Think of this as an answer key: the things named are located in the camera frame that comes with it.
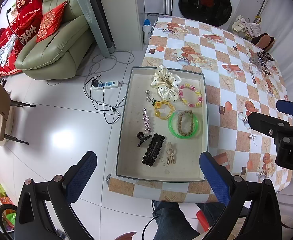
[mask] white tile floor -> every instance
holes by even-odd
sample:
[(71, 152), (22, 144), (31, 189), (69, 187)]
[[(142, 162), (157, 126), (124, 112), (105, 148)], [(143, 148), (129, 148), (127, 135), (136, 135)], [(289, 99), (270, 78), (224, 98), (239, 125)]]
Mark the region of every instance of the white tile floor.
[[(101, 73), (100, 80), (127, 83), (131, 68), (141, 65), (145, 50), (133, 51), (133, 63), (117, 63), (111, 71)], [(87, 57), (83, 63), (83, 74), (92, 65), (88, 60), (98, 53), (99, 50), (95, 49)], [(127, 52), (116, 52), (115, 55), (121, 62), (133, 61)], [(113, 65), (113, 60), (103, 60), (99, 71), (108, 70)], [(15, 107), (12, 135), (28, 141), (30, 145), (9, 141), (0, 147), (0, 183), (17, 204), (27, 178), (35, 182), (51, 180), (56, 174), (64, 174), (88, 150), (94, 151), (98, 165), (80, 199), (72, 204), (75, 213), (95, 240), (112, 240), (132, 231), (137, 231), (133, 240), (141, 239), (142, 230), (152, 217), (151, 200), (108, 190), (105, 178), (111, 172), (117, 155), (121, 117), (113, 125), (107, 124), (103, 112), (95, 110), (91, 100), (84, 95), (84, 81), (85, 77), (74, 77), (48, 86), (46, 81), (33, 80), (23, 73), (8, 77), (5, 89), (11, 92), (11, 98), (36, 104), (37, 107)], [(125, 84), (105, 90), (105, 102), (116, 105), (124, 98), (126, 90)], [(92, 97), (99, 101), (102, 101), (102, 95), (102, 90), (92, 92)], [(116, 117), (110, 111), (106, 118), (111, 122)], [(193, 228), (201, 232), (196, 219), (198, 207), (193, 203), (180, 206)], [(48, 209), (54, 225), (61, 228), (51, 203), (48, 203)], [(157, 224), (152, 221), (144, 239), (153, 239), (156, 230)]]

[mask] electrical socket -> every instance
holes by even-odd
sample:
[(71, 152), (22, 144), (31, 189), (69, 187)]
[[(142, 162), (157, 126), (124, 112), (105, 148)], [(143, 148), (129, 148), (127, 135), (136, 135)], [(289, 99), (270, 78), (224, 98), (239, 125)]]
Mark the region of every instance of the electrical socket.
[(92, 88), (94, 90), (101, 90), (101, 89), (107, 89), (107, 88), (117, 88), (119, 87), (119, 81), (114, 80), (114, 81), (108, 81), (108, 82), (102, 82), (102, 84), (99, 82), (99, 86), (98, 87), (94, 87), (92, 86)]

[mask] brown braided hair tie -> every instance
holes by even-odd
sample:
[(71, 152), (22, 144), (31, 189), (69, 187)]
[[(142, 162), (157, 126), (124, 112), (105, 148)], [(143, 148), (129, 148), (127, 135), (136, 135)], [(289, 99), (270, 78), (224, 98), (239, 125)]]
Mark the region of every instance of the brown braided hair tie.
[[(191, 115), (191, 128), (190, 128), (190, 131), (189, 131), (188, 133), (185, 133), (185, 132), (182, 131), (181, 123), (182, 123), (182, 117), (183, 117), (185, 114), (187, 114), (187, 113), (189, 113), (189, 114)], [(180, 133), (182, 136), (189, 136), (189, 135), (191, 135), (191, 134), (193, 133), (193, 113), (192, 113), (191, 110), (185, 110), (185, 111), (183, 111), (183, 112), (181, 112), (181, 113), (179, 114), (179, 117), (178, 117), (178, 131), (179, 131), (179, 133)]]

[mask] table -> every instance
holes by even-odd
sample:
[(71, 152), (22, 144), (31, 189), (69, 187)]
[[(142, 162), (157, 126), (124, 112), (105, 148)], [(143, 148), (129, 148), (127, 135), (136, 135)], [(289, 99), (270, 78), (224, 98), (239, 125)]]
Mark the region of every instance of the table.
[[(209, 152), (232, 175), (261, 182), (266, 176), (275, 191), (287, 187), (292, 171), (275, 164), (274, 139), (251, 130), (251, 112), (267, 114), (292, 124), (290, 115), (277, 111), (279, 99), (288, 100), (276, 61), (269, 61), (271, 76), (250, 63), (252, 43), (201, 22), (161, 16), (150, 39), (142, 66), (184, 69), (205, 76), (209, 111)], [(121, 194), (172, 202), (203, 203), (217, 199), (207, 181), (165, 183), (109, 175), (109, 190)]]

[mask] white bottle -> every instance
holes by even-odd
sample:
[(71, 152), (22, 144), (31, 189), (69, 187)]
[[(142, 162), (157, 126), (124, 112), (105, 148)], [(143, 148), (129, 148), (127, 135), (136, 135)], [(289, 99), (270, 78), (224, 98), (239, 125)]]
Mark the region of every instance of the white bottle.
[(149, 45), (150, 32), (151, 32), (151, 23), (150, 23), (150, 20), (146, 19), (144, 20), (144, 25), (143, 25), (143, 43), (145, 45)]

